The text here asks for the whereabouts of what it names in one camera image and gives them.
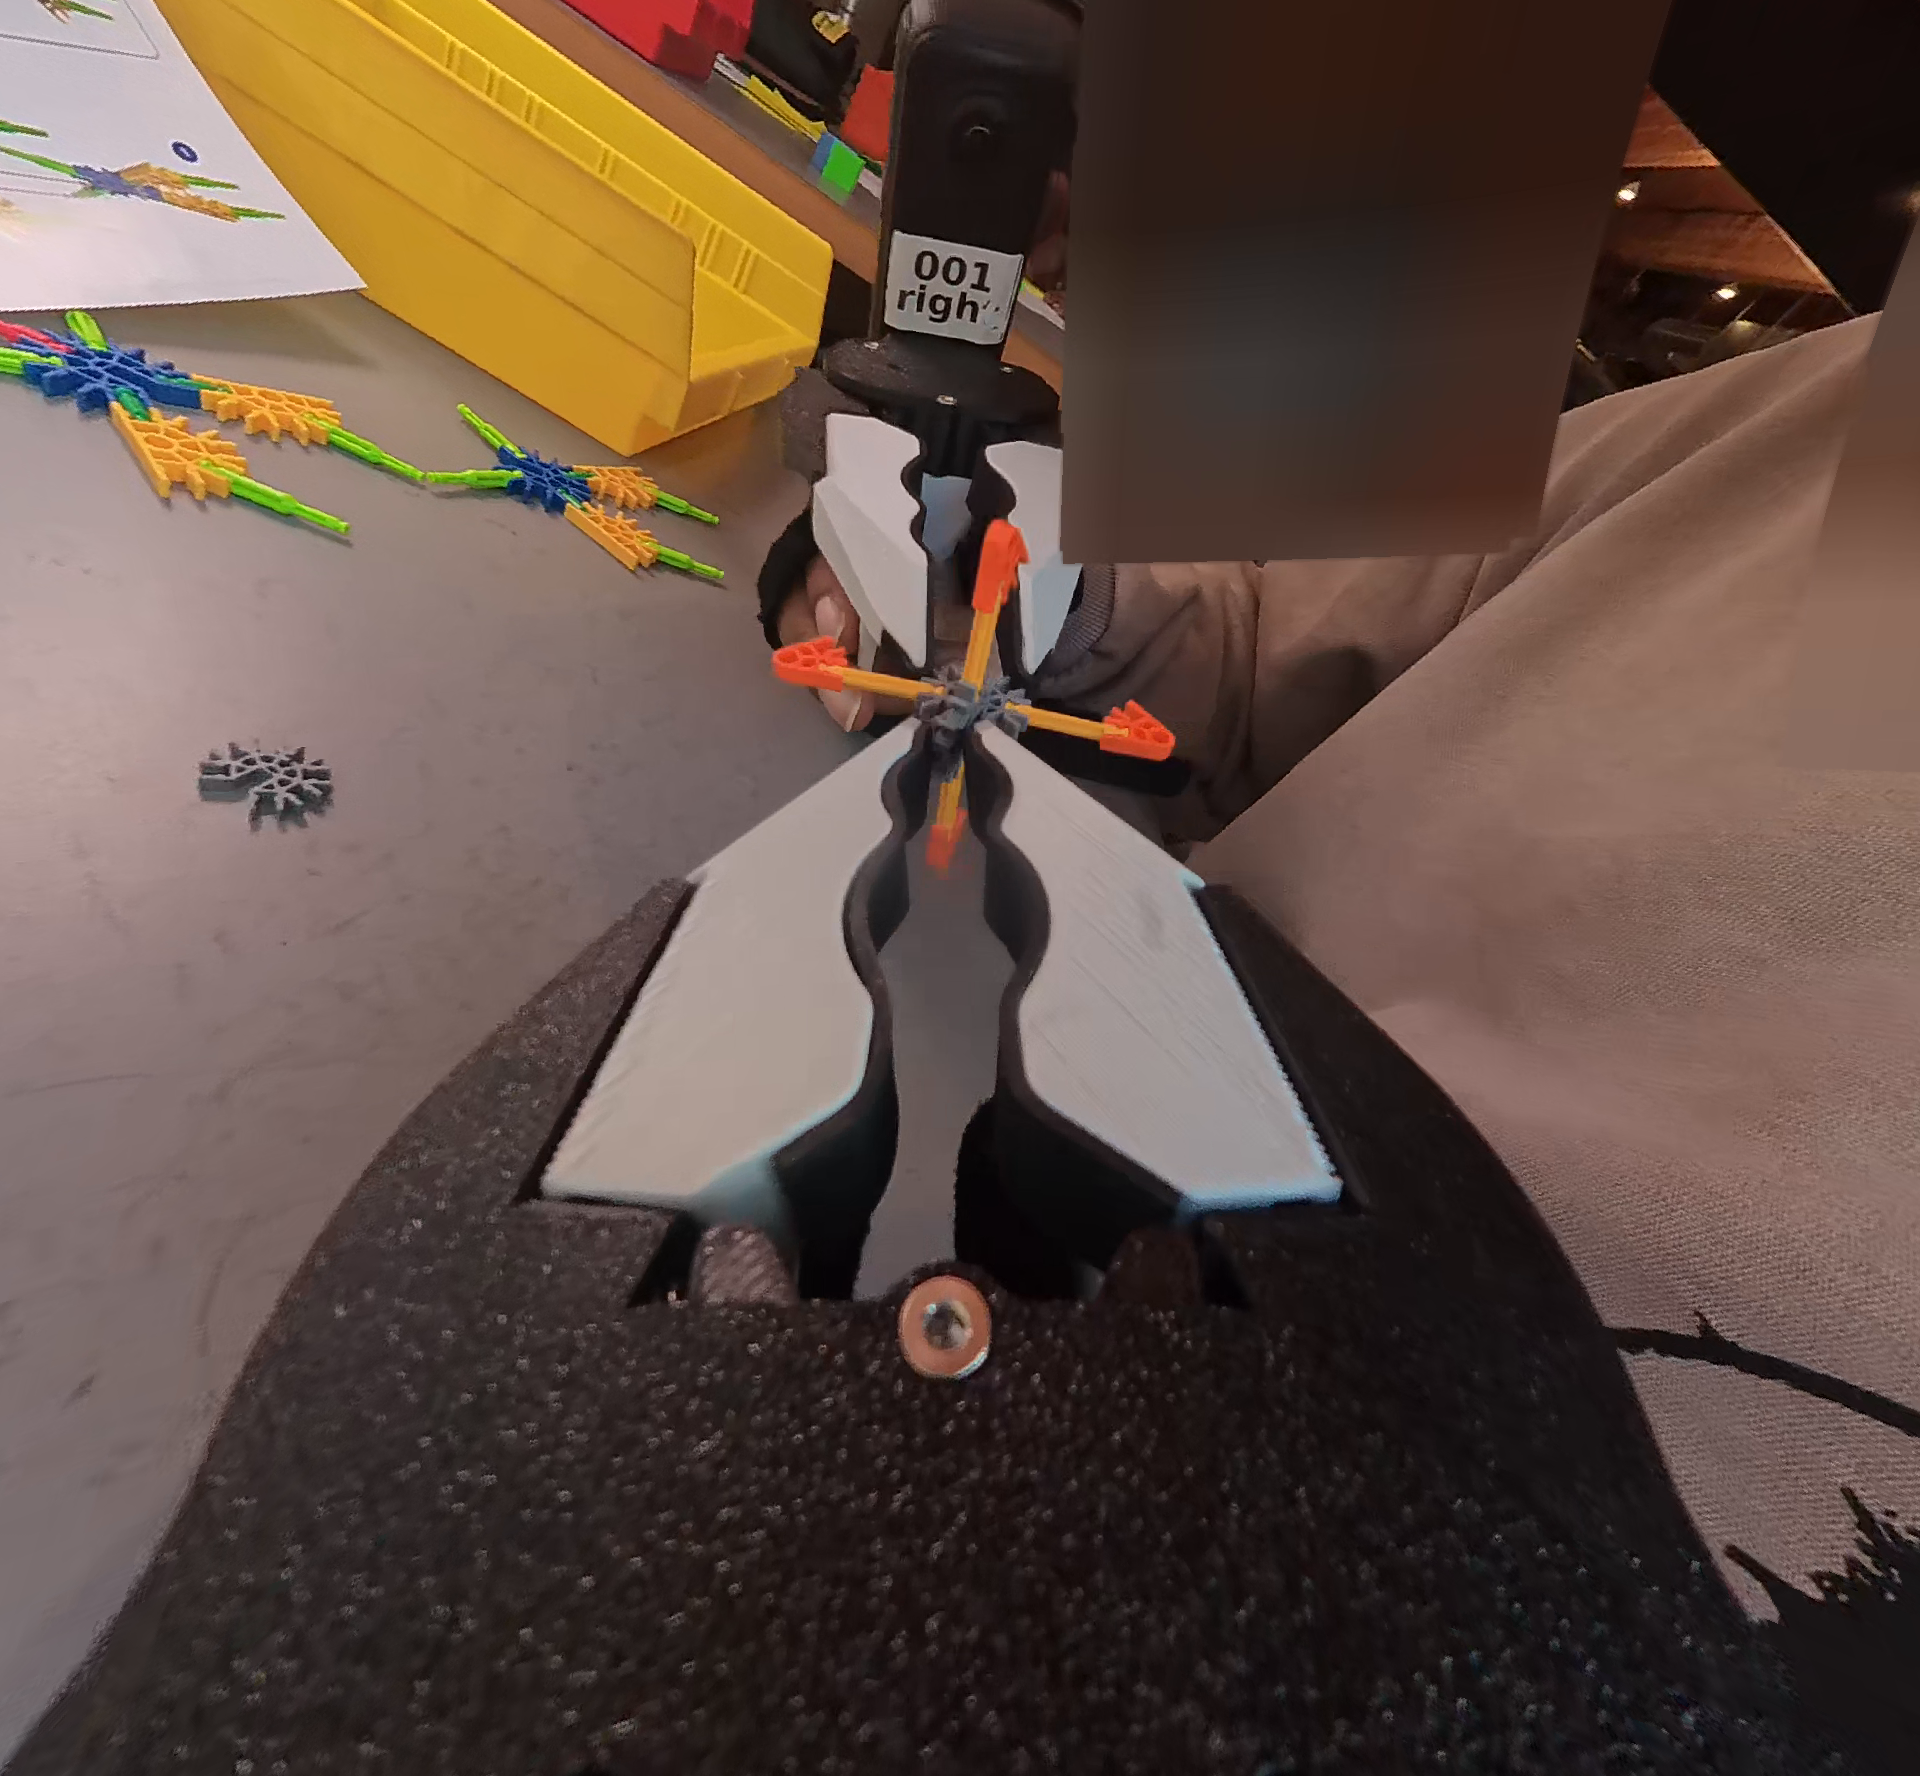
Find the white folded instruction sheet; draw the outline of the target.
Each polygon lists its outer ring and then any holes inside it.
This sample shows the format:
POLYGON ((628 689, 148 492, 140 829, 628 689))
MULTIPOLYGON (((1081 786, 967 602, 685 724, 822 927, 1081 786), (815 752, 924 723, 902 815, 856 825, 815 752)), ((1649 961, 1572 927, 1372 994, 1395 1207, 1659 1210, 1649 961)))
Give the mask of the white folded instruction sheet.
POLYGON ((2 312, 354 294, 154 0, 2 0, 2 312))

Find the blue yellow green toy model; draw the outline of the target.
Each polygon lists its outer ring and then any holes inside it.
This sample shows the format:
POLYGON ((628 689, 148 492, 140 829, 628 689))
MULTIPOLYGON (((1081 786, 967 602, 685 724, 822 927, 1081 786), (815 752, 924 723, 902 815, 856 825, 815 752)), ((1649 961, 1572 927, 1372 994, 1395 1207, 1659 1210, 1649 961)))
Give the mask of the blue yellow green toy model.
POLYGON ((455 411, 479 439, 491 447, 491 467, 426 471, 426 488, 504 492, 548 515, 559 515, 628 572, 661 566, 693 580, 725 580, 721 566, 666 546, 641 523, 643 515, 661 511, 689 523, 718 525, 718 517, 707 510, 666 492, 639 467, 583 467, 548 458, 515 445, 470 407, 458 405, 455 411))

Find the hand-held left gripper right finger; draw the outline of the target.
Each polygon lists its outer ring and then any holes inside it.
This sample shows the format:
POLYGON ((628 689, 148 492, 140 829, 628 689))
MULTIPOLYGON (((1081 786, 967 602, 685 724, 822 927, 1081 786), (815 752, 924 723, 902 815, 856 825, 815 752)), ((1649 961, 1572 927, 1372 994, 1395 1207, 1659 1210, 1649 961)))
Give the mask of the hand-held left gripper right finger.
POLYGON ((970 784, 1014 955, 998 1067, 1175 1210, 1334 1204, 1338 1176, 1201 911, 1201 880, 1014 739, 970 784))

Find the toy model with red rod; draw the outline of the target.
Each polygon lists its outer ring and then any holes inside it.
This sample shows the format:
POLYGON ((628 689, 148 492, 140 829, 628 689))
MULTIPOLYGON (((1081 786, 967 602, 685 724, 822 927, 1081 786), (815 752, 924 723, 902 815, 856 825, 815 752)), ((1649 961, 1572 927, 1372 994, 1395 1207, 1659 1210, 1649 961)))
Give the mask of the toy model with red rod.
POLYGON ((252 436, 331 447, 410 483, 426 474, 354 435, 338 407, 317 395, 212 378, 148 360, 144 349, 109 344, 82 309, 65 331, 2 322, 2 375, 98 416, 127 445, 156 499, 238 499, 253 510, 349 537, 349 523, 280 492, 249 474, 244 452, 224 435, 235 424, 252 436))

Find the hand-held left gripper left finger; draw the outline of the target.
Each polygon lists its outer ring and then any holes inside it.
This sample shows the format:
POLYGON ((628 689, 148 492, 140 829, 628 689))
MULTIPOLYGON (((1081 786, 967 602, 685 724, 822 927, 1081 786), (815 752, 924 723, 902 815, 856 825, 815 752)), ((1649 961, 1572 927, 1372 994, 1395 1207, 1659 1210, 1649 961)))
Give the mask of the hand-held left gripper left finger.
POLYGON ((775 1156, 843 1109, 873 1002, 845 948, 856 869, 892 835, 906 724, 692 878, 674 929, 542 1172, 548 1197, 776 1204, 775 1156))

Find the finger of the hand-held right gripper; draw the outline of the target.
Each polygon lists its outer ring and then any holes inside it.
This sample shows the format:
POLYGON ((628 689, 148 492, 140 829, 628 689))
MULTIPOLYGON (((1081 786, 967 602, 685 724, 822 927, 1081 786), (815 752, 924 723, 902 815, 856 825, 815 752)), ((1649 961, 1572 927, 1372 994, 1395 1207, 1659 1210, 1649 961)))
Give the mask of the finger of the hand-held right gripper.
POLYGON ((980 523, 1009 521, 1027 548, 1014 601, 998 613, 998 660, 1029 678, 1053 651, 1081 584, 1061 557, 1061 467, 1053 445, 992 443, 980 458, 980 523))
POLYGON ((930 557, 920 543, 920 443, 884 421, 827 417, 827 471, 814 483, 814 540, 859 624, 859 653, 890 640, 927 667, 930 557))

